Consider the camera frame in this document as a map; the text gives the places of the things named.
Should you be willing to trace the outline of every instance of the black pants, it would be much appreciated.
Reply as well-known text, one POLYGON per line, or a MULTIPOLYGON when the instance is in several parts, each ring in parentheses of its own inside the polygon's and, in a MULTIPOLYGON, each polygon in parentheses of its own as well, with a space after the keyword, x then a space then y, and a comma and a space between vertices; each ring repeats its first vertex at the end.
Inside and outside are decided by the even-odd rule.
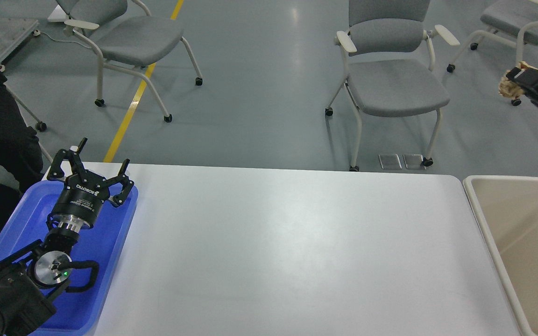
POLYGON ((24 124, 5 81, 0 73, 0 165, 14 175, 24 192, 43 176, 41 148, 36 131, 24 124))

